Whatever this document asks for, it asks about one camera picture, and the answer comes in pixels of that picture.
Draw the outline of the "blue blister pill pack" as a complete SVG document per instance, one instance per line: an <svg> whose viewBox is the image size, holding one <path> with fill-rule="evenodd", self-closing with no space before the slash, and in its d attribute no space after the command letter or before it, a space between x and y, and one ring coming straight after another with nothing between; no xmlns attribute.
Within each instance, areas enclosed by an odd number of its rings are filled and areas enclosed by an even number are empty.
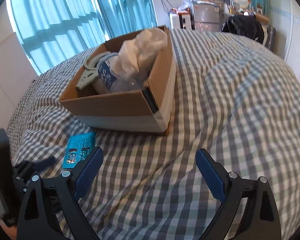
<svg viewBox="0 0 300 240"><path fill-rule="evenodd" d="M62 169L73 169L76 164L85 160L95 146L95 133L72 135L67 143Z"/></svg>

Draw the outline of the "clear dental floss jar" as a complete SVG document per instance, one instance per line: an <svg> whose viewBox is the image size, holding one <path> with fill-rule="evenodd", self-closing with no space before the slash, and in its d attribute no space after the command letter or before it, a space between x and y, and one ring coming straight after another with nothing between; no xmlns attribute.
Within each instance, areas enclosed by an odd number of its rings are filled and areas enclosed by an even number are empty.
<svg viewBox="0 0 300 240"><path fill-rule="evenodd" d="M97 77L91 83L98 94L119 93L141 89L129 70L123 68L118 53L102 53L89 63Z"/></svg>

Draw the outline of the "cream socks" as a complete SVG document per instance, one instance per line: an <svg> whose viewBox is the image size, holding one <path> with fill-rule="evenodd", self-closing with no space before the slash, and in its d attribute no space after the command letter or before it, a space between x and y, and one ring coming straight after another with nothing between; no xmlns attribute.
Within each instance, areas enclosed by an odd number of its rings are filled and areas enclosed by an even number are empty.
<svg viewBox="0 0 300 240"><path fill-rule="evenodd" d="M141 31L125 40L110 61L110 70L118 77L133 77L143 83L149 75L159 51L167 46L167 34L159 28Z"/></svg>

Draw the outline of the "grey checkered bed cover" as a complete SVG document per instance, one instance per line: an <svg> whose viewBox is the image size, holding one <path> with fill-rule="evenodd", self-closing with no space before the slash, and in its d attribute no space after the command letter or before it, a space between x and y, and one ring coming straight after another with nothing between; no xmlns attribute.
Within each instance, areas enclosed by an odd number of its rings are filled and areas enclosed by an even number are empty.
<svg viewBox="0 0 300 240"><path fill-rule="evenodd" d="M101 239L198 239L219 202L195 161L206 149L227 171L267 178L281 236L300 226L300 83L280 57L227 33L173 29L168 134L96 130L103 165L79 201Z"/></svg>

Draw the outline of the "brown cardboard box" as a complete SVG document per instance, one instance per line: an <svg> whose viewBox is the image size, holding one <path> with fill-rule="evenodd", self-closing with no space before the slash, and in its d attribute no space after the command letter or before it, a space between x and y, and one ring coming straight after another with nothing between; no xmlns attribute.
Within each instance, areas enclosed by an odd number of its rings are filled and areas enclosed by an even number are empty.
<svg viewBox="0 0 300 240"><path fill-rule="evenodd" d="M76 86L84 73L79 68L59 97L68 111L84 124L114 131L165 135L173 108L176 64L172 41L159 51L142 89L97 94L92 86Z"/></svg>

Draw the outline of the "turquoise window curtain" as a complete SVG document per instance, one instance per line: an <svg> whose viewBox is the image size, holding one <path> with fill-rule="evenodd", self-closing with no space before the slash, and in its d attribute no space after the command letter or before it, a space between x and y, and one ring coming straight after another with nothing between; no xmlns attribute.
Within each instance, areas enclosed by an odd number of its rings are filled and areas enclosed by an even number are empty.
<svg viewBox="0 0 300 240"><path fill-rule="evenodd" d="M34 70L157 25L152 0L8 0L13 30Z"/></svg>

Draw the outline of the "black jacket on chair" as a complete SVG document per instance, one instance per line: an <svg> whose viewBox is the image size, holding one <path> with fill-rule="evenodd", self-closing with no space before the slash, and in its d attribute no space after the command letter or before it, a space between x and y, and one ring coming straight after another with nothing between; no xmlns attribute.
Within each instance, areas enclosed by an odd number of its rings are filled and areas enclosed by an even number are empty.
<svg viewBox="0 0 300 240"><path fill-rule="evenodd" d="M264 42L264 31L262 25L253 16L231 16L223 24L221 32L245 36L260 44Z"/></svg>

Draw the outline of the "white sliding wardrobe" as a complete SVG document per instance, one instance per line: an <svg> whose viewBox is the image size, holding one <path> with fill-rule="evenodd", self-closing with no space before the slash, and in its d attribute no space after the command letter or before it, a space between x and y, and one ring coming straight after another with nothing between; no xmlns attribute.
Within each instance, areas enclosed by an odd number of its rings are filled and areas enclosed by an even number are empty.
<svg viewBox="0 0 300 240"><path fill-rule="evenodd" d="M274 53L300 82L300 6L296 0L269 0L269 20L277 32Z"/></svg>

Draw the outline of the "silver mini fridge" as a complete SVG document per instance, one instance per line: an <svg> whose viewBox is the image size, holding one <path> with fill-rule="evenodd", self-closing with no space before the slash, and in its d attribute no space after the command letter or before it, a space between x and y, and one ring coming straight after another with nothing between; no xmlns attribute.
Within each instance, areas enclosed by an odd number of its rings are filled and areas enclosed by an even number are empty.
<svg viewBox="0 0 300 240"><path fill-rule="evenodd" d="M193 27L196 31L216 32L220 29L220 7L215 3L192 4Z"/></svg>

